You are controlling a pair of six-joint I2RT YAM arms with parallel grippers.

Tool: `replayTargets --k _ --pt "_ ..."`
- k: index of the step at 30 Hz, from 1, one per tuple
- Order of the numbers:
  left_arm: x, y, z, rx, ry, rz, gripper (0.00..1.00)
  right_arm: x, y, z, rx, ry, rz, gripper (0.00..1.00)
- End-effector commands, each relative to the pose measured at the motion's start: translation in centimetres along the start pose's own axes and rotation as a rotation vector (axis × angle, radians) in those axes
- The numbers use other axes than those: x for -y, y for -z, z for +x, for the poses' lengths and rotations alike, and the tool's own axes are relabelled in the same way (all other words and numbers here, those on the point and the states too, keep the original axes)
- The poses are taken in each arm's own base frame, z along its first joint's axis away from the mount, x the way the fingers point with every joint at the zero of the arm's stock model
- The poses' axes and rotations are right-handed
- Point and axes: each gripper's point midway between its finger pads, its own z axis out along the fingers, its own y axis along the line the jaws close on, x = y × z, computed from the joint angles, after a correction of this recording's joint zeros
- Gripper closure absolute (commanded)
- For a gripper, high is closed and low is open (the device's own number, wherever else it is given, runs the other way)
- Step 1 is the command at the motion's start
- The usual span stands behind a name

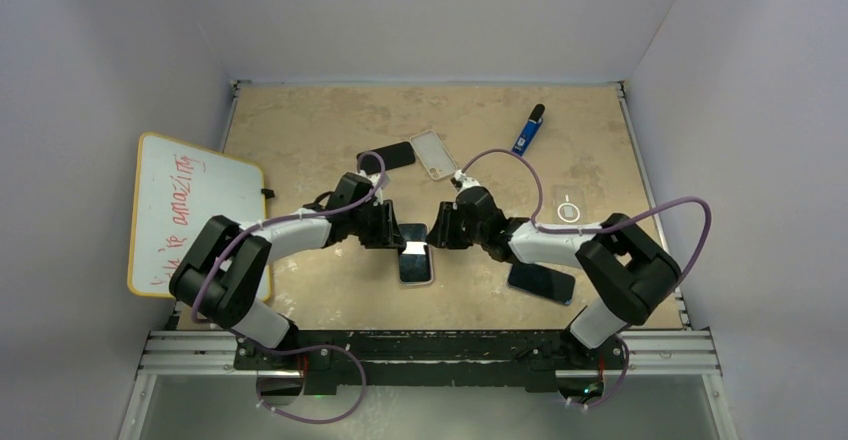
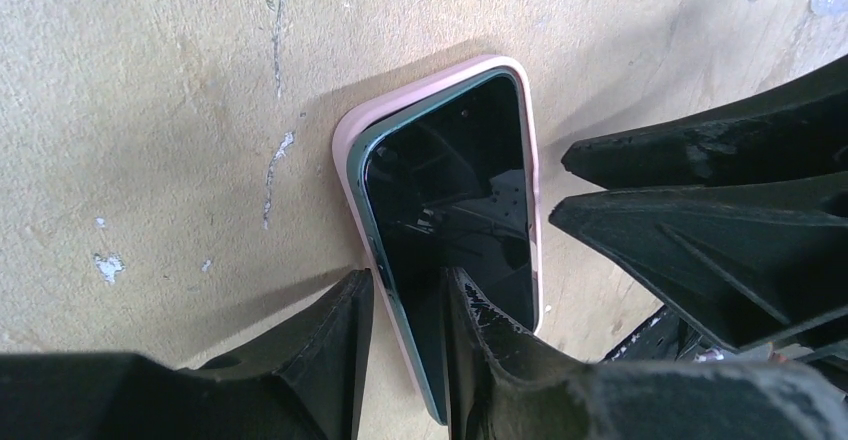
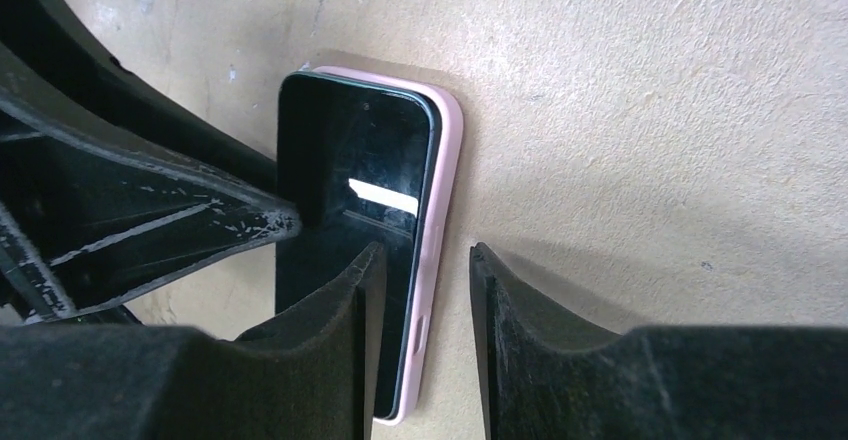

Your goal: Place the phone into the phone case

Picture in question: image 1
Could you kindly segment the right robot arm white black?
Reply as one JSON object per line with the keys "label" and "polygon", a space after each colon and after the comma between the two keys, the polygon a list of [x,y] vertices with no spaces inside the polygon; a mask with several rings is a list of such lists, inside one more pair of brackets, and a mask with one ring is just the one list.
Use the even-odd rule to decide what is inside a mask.
{"label": "right robot arm white black", "polygon": [[596,359],[601,345],[624,328],[644,324],[683,277],[679,264],[624,214],[555,229],[506,216],[481,186],[440,204],[427,242],[449,250],[479,246],[498,262],[582,270],[598,297],[562,333],[563,357],[576,367]]}

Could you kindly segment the dark blue phone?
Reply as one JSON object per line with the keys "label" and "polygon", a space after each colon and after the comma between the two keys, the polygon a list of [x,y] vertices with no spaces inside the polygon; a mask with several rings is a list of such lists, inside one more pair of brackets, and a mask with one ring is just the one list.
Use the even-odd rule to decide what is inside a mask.
{"label": "dark blue phone", "polygon": [[570,305],[576,279],[574,276],[536,264],[512,265],[507,277],[510,288],[552,301]]}

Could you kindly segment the black phone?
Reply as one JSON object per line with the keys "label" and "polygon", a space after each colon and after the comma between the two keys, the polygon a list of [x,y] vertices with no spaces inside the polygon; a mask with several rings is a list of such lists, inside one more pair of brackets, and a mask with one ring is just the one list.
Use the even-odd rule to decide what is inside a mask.
{"label": "black phone", "polygon": [[405,286],[419,286],[434,280],[428,227],[421,223],[399,225],[405,247],[398,253],[399,281]]}

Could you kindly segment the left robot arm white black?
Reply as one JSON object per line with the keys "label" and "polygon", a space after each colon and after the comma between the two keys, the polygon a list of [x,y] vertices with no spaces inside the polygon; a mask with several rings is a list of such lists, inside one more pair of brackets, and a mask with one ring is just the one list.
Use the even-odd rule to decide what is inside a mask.
{"label": "left robot arm white black", "polygon": [[297,211],[252,225],[211,217],[171,275],[170,294],[194,316],[259,344],[272,368],[289,367],[299,329],[258,298],[267,266],[349,237],[365,249],[403,249],[394,205],[383,196],[386,180],[346,173],[333,191]]}

